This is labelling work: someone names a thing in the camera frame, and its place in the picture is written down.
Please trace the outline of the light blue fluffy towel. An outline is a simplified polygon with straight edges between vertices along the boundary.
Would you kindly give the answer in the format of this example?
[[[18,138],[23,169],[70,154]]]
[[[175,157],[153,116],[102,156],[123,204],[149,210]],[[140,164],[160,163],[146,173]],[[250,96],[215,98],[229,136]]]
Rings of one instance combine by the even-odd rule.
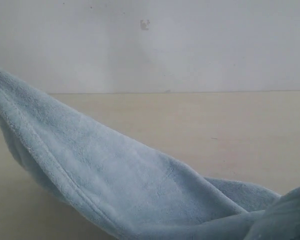
[[[13,158],[119,240],[300,240],[300,187],[204,177],[0,69]]]

